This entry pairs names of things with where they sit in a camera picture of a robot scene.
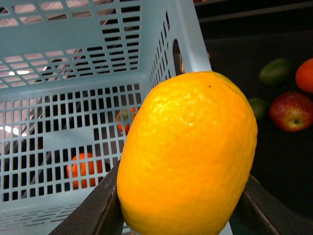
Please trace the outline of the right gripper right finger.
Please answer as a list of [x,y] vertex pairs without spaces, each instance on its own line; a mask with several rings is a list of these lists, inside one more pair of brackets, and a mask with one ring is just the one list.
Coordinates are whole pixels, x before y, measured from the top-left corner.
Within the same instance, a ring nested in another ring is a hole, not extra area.
[[250,177],[230,228],[234,235],[312,235],[313,221],[290,210]]

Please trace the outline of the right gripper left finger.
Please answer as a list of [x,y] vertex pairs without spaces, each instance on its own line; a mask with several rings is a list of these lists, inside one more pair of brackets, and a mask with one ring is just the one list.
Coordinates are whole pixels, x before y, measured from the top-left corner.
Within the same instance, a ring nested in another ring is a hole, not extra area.
[[52,232],[52,235],[121,235],[124,218],[117,196],[117,172],[111,169],[88,197]]

